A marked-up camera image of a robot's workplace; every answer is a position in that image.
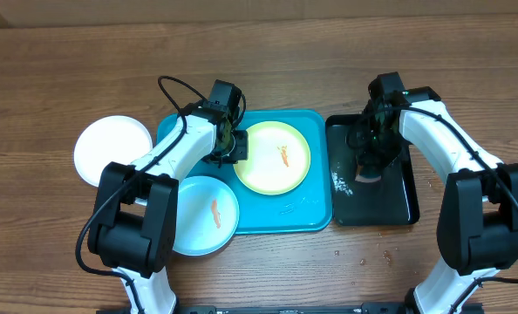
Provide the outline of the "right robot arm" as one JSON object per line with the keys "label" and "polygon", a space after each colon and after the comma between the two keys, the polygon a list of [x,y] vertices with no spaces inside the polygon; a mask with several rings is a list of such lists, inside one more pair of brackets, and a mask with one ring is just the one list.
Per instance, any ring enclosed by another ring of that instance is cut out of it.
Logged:
{"label": "right robot arm", "polygon": [[479,146],[429,86],[405,89],[397,72],[378,75],[370,98],[346,135],[356,152],[354,178],[382,179],[411,144],[443,180],[436,236],[440,259],[406,296],[411,313],[459,313],[484,283],[518,284],[500,276],[518,261],[518,163]]}

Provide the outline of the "light blue plastic plate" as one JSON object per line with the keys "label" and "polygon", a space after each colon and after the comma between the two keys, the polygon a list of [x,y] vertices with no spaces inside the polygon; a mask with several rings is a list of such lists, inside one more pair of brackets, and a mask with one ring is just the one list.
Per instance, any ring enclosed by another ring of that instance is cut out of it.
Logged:
{"label": "light blue plastic plate", "polygon": [[180,185],[173,250],[205,256],[225,246],[240,217],[238,200],[224,182],[209,176],[186,178]]}

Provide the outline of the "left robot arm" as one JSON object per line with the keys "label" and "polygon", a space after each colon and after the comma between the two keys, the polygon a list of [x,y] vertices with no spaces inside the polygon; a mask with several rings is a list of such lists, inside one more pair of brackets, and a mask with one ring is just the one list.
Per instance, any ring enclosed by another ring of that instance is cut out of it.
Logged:
{"label": "left robot arm", "polygon": [[[129,165],[110,162],[102,171],[92,216],[79,233],[78,266],[121,280],[126,313],[172,313],[177,297],[167,284],[181,182],[200,161],[218,167],[248,157],[248,135],[239,129],[246,99],[236,85],[216,80],[208,97],[177,106],[174,129]],[[100,257],[88,266],[80,245]]]}

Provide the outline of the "yellow-green plastic plate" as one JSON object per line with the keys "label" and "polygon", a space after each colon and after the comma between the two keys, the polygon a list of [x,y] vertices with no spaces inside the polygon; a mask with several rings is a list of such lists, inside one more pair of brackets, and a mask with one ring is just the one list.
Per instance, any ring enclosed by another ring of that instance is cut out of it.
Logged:
{"label": "yellow-green plastic plate", "polygon": [[296,188],[310,169],[310,146],[293,126],[263,121],[247,129],[248,158],[234,165],[242,184],[262,195],[282,195]]}

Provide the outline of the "white plastic plate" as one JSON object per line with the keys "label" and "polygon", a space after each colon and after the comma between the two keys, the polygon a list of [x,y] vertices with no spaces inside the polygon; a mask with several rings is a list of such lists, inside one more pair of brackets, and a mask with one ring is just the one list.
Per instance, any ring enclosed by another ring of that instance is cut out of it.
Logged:
{"label": "white plastic plate", "polygon": [[123,115],[107,116],[94,121],[80,134],[73,163],[78,175],[97,187],[110,162],[129,165],[152,148],[151,134],[139,121]]}

